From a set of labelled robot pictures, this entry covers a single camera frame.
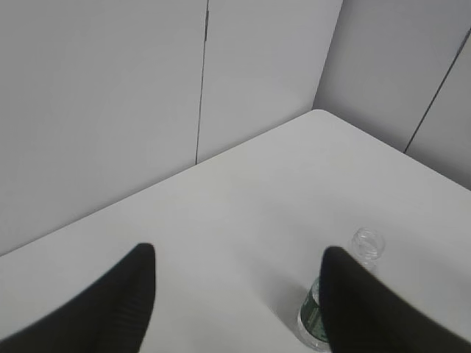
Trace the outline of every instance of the green bottle label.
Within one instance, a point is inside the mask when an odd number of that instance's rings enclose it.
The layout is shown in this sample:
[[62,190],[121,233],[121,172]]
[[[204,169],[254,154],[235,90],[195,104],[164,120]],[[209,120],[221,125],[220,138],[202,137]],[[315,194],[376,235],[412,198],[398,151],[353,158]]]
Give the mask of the green bottle label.
[[320,306],[312,297],[311,290],[301,306],[300,317],[302,324],[311,335],[322,342],[328,343],[329,340],[327,339],[324,325],[322,324]]

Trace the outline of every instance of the clear plastic bottle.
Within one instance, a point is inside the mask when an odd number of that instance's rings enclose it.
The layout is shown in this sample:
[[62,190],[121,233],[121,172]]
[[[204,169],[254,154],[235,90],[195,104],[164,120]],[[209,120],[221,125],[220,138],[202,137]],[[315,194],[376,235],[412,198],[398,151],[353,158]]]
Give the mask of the clear plastic bottle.
[[[375,272],[377,261],[382,255],[385,245],[386,242],[384,238],[377,232],[367,228],[360,228],[353,235],[348,247],[353,258],[367,270]],[[319,306],[318,277],[314,281],[314,284],[312,284],[298,312],[297,326],[304,344],[318,352],[330,352]]]

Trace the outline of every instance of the bottle label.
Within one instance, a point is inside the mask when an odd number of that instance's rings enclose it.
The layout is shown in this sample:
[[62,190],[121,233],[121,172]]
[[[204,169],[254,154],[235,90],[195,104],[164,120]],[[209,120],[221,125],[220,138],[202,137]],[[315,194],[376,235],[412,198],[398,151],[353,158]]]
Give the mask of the bottle label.
[[308,296],[306,296],[301,306],[300,318],[302,324],[311,335],[322,342],[328,343],[329,340],[327,339],[324,325],[322,324],[320,306],[314,300],[312,290],[309,291]]

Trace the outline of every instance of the tabletop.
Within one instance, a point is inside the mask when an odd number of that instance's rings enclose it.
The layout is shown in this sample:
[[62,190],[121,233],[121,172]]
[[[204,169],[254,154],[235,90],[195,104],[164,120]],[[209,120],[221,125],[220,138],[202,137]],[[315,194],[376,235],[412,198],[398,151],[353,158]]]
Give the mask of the tabletop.
[[471,340],[471,192],[314,110],[0,257],[0,338],[153,243],[142,352],[309,352],[295,317],[324,249],[386,239],[378,276]]

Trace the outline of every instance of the white wall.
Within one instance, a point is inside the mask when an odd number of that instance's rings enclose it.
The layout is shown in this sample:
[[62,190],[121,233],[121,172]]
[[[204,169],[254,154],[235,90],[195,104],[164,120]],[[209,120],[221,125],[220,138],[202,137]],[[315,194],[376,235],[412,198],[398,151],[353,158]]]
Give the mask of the white wall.
[[471,190],[471,40],[408,149],[408,155]]
[[341,0],[210,0],[198,161],[308,112]]
[[470,18],[470,0],[346,0],[314,107],[403,150]]
[[194,164],[205,11],[0,1],[0,253]]

